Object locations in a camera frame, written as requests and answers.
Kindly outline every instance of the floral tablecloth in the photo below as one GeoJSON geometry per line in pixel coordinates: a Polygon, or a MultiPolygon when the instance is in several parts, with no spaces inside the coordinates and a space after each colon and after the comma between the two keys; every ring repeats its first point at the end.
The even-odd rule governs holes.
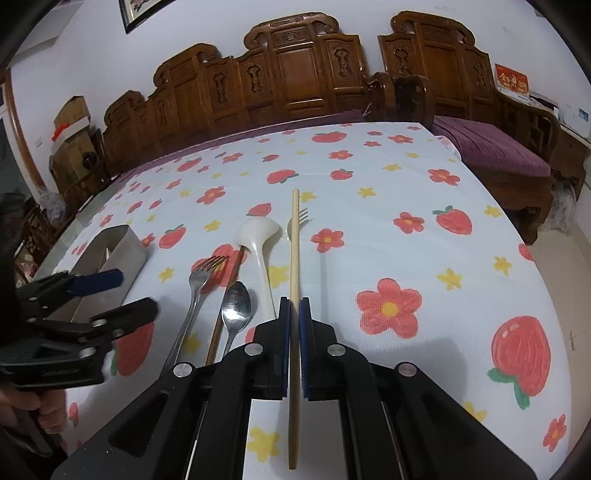
{"type": "MultiPolygon", "coordinates": [[[[247,215],[285,229],[299,188],[311,217],[301,231],[301,293],[313,317],[371,362],[417,364],[548,479],[567,455],[571,413],[556,313],[510,221],[441,140],[418,124],[304,128],[186,155],[129,179],[58,270],[71,268],[101,229],[127,223],[150,258],[126,301],[150,296],[161,311],[116,342],[103,384],[68,392],[69,453],[157,379],[189,308],[191,267],[212,254],[233,261],[247,215]]],[[[268,253],[276,307],[289,295],[289,264],[284,231],[268,253]]],[[[183,345],[183,360],[196,366],[229,272],[215,274],[183,345]]],[[[239,278],[259,289],[252,256],[239,278]]],[[[250,326],[266,320],[257,313],[250,326]]],[[[244,472],[344,478],[336,403],[304,402],[299,466],[289,471],[287,401],[254,402],[244,472]]]]}

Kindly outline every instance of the wooden door frame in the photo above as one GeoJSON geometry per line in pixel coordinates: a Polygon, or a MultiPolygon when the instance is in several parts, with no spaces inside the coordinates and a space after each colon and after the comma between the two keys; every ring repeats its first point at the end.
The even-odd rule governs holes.
{"type": "Polygon", "coordinates": [[[37,170],[37,166],[31,156],[31,151],[27,145],[24,135],[22,134],[21,123],[18,120],[17,107],[14,103],[14,94],[12,92],[12,78],[10,68],[4,72],[0,72],[0,86],[4,85],[4,96],[6,100],[6,107],[8,110],[8,116],[10,118],[10,127],[14,132],[14,137],[17,139],[18,150],[21,154],[22,161],[27,168],[28,174],[31,180],[35,184],[37,189],[45,187],[45,182],[37,170]]]}

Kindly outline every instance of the plastic bag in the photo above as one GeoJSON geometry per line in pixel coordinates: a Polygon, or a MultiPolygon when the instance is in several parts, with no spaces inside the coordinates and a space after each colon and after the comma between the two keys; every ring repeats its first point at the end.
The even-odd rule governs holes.
{"type": "Polygon", "coordinates": [[[42,188],[39,205],[47,212],[47,218],[51,226],[57,228],[66,220],[68,206],[59,193],[42,188]]]}
{"type": "Polygon", "coordinates": [[[554,185],[552,195],[554,196],[552,208],[540,230],[560,230],[562,233],[570,235],[577,208],[573,186],[569,181],[561,181],[554,185]]]}

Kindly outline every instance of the wooden chopstick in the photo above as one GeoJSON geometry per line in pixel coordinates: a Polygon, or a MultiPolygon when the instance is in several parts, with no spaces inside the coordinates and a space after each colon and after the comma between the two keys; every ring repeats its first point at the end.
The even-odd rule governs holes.
{"type": "MultiPolygon", "coordinates": [[[[238,270],[240,269],[240,264],[242,263],[242,257],[244,256],[245,247],[240,247],[238,251],[238,256],[236,257],[236,262],[232,266],[232,272],[230,273],[230,278],[228,279],[228,284],[226,285],[226,291],[230,288],[236,279],[238,278],[238,270]]],[[[209,350],[207,351],[207,358],[205,360],[206,365],[211,365],[216,361],[216,354],[217,354],[217,347],[220,344],[220,337],[222,335],[223,330],[223,320],[222,320],[222,306],[220,305],[220,311],[217,314],[216,326],[213,328],[212,333],[212,341],[209,342],[209,350]]]]}
{"type": "Polygon", "coordinates": [[[290,470],[297,468],[300,450],[300,191],[294,189],[291,201],[291,267],[290,267],[290,398],[287,425],[287,456],[290,470]]]}

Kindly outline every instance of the spoon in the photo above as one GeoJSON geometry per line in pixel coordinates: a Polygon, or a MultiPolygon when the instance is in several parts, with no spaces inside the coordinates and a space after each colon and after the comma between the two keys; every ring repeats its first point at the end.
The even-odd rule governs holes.
{"type": "Polygon", "coordinates": [[[241,281],[226,290],[222,300],[222,320],[228,329],[228,341],[222,356],[230,351],[234,337],[251,321],[251,296],[241,281]]]}
{"type": "Polygon", "coordinates": [[[263,321],[274,320],[275,309],[273,307],[273,297],[271,295],[271,286],[267,276],[267,266],[262,255],[262,246],[270,239],[281,227],[279,223],[265,217],[253,217],[242,224],[238,230],[236,242],[248,248],[255,256],[258,264],[259,279],[261,282],[261,291],[259,292],[259,302],[263,315],[263,321]]]}

